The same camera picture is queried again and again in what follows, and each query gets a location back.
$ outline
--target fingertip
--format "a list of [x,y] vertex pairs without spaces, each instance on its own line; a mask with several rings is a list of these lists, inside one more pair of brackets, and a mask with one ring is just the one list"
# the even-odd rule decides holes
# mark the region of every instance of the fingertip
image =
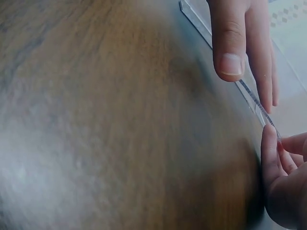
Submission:
[[263,128],[263,134],[270,135],[270,136],[276,136],[277,135],[275,127],[272,126],[271,124],[267,124]]

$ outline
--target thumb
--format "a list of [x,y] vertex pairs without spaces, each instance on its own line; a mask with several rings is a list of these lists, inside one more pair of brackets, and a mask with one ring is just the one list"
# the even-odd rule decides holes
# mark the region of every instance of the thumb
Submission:
[[213,62],[225,81],[237,81],[244,73],[246,35],[245,0],[210,0]]

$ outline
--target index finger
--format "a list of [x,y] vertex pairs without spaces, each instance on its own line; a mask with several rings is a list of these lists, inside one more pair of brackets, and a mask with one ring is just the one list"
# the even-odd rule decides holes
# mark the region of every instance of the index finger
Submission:
[[307,133],[282,139],[283,148],[294,154],[307,156]]
[[262,133],[261,141],[261,167],[264,185],[266,188],[280,176],[277,159],[277,134],[271,125],[266,125]]

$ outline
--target wooden table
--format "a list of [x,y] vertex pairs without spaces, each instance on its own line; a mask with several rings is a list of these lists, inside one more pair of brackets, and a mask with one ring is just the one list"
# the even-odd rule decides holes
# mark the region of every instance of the wooden table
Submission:
[[0,44],[0,229],[262,218],[261,126],[177,0],[2,0]]

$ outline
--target knuckle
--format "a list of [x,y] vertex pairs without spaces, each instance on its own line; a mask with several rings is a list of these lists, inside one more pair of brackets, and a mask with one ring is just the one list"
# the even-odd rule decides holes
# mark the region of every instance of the knuckle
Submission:
[[235,21],[227,21],[223,28],[223,34],[228,37],[228,39],[239,40],[242,41],[245,39],[244,28],[235,22]]

